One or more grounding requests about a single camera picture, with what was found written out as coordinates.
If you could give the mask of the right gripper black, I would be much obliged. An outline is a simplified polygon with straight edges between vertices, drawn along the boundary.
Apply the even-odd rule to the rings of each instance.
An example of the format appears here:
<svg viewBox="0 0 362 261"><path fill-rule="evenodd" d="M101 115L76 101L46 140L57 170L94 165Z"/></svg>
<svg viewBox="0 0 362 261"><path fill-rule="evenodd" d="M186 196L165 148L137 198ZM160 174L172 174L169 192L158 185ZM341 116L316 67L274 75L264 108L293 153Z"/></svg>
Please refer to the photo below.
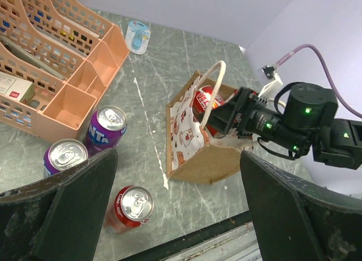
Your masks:
<svg viewBox="0 0 362 261"><path fill-rule="evenodd" d="M237 138L258 135L257 142L274 142L287 149L287 156L305 156L311 146L308 132L291 128L282 115L267 108L266 100L257 93L241 87L231 99L217 108L209 116L203 111L197 114L197 120L207 119L206 124L221 135L236 131Z"/></svg>

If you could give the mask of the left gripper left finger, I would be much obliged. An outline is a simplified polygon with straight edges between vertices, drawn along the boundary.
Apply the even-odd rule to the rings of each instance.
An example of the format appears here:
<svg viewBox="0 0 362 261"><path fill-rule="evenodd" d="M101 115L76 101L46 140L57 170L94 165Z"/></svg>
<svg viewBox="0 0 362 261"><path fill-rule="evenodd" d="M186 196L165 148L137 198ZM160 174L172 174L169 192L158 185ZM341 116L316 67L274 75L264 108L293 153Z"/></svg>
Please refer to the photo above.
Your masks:
<svg viewBox="0 0 362 261"><path fill-rule="evenodd" d="M92 260L118 165L115 149L1 193L1 260Z"/></svg>

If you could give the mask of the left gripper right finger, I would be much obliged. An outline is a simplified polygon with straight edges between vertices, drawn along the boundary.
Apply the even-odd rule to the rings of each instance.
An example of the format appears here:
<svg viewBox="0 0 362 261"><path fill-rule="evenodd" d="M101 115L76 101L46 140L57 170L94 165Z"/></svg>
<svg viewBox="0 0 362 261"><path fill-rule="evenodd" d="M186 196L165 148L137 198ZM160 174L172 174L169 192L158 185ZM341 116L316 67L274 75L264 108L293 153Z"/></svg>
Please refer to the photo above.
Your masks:
<svg viewBox="0 0 362 261"><path fill-rule="evenodd" d="M247 151L240 171L263 260L361 260L361 200Z"/></svg>

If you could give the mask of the red soda can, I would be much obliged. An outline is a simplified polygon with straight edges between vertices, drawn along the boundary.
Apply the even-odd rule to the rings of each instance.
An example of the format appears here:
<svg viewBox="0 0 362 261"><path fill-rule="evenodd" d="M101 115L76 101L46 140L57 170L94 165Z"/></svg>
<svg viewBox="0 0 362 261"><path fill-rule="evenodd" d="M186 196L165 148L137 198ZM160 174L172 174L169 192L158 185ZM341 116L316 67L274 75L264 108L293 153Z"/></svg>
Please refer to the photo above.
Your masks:
<svg viewBox="0 0 362 261"><path fill-rule="evenodd" d="M154 200L143 187L129 185L121 189L106 210L104 227L120 234L147 223L153 213Z"/></svg>
<svg viewBox="0 0 362 261"><path fill-rule="evenodd" d="M213 87L210 85L205 85L196 91L192 105L194 115L199 115L206 111L206 108L212 96L212 92L213 92ZM217 108L223 105L224 103L226 103L226 101L221 97L219 93L217 93L216 98L213 102L213 108ZM212 137L214 138L224 137L224 135L222 135L212 126L207 124L206 128L208 129Z"/></svg>

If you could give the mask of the purple soda can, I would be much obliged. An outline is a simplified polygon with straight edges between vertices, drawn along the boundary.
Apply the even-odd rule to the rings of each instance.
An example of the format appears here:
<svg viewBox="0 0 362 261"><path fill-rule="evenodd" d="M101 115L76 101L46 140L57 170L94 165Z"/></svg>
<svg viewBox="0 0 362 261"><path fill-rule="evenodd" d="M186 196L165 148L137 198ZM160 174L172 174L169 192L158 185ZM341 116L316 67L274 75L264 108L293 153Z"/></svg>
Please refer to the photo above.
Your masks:
<svg viewBox="0 0 362 261"><path fill-rule="evenodd" d="M91 117L84 137L88 156L115 148L126 130L127 116L121 108L113 105L98 108Z"/></svg>
<svg viewBox="0 0 362 261"><path fill-rule="evenodd" d="M44 154L44 176L47 178L65 171L87 159L87 148L80 141L69 138L59 140Z"/></svg>

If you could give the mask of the canvas bag brown printed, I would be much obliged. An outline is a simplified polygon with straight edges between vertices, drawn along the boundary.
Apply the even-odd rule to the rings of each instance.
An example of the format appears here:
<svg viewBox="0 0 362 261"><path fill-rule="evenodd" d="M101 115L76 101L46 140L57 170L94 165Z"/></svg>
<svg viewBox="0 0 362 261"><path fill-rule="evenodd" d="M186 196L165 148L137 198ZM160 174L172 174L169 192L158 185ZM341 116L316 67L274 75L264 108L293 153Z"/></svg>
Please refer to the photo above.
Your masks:
<svg viewBox="0 0 362 261"><path fill-rule="evenodd" d="M234 88L223 84L226 63L214 64L205 74L196 71L182 90L166 106L166 175L197 184L214 184L240 171L240 154L252 151L252 138L238 139L235 132L213 138L206 119L198 121L193 101L199 88L210 85L222 98Z"/></svg>

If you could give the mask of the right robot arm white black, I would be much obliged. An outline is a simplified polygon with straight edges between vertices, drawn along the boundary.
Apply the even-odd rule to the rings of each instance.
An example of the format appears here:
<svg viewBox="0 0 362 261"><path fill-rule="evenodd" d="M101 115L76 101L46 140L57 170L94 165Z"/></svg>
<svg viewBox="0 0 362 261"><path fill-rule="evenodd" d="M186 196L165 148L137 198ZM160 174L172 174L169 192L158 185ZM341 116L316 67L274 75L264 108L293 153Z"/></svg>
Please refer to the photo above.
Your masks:
<svg viewBox="0 0 362 261"><path fill-rule="evenodd" d="M337 119L337 98L331 89L306 82L286 85L274 98L274 109L259 93L241 87L231 99L210 114L196 114L222 135L235 129L238 138L253 134L262 146L274 142L288 153L267 152L296 160L313 152L316 162L358 169L361 166L361 122Z"/></svg>

